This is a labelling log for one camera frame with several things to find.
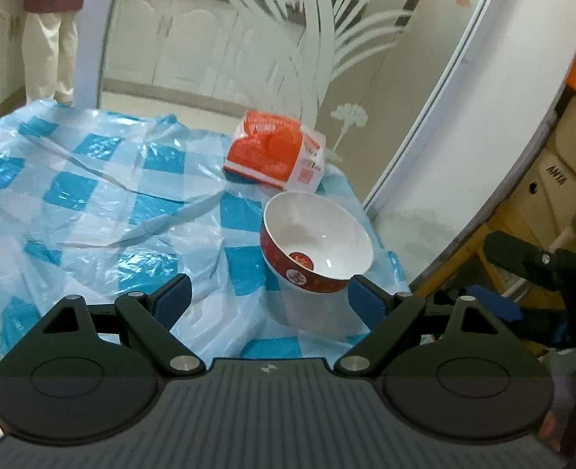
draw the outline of orange package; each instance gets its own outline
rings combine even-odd
[[[325,136],[287,116],[248,111],[224,169],[273,187],[315,192],[325,169]]]

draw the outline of tiled floor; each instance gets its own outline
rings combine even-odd
[[[178,106],[177,104],[153,100],[152,98],[134,97],[112,92],[103,92],[101,94],[101,108],[145,118],[173,113],[180,123],[190,129],[206,129],[222,132],[228,136],[233,135],[233,131],[239,121],[232,116],[204,111],[195,107]]]

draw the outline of plastic tablecloth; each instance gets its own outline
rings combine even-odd
[[[278,191],[222,170],[230,138],[173,115],[135,118],[35,102],[0,120],[0,359],[66,294],[108,303],[151,293],[177,272],[192,305],[172,333],[215,357],[324,357],[367,333],[346,291],[312,296],[280,284],[259,246]],[[346,177],[327,166],[318,193],[368,231],[367,276],[407,290]]]

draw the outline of door frame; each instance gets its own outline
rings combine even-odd
[[[379,180],[364,200],[373,219],[393,196],[403,177],[436,131],[456,96],[468,68],[473,64],[503,0],[479,0],[467,27],[444,72],[392,157]],[[82,109],[96,109],[101,97],[101,73],[109,25],[115,0],[85,0],[79,16],[79,43],[75,75],[74,103]]]

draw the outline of ribbed gray surface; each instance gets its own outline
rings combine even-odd
[[[494,446],[431,439],[397,420],[366,381],[322,360],[218,360],[170,383],[126,432],[71,448],[0,440],[0,469],[561,469],[534,437]]]

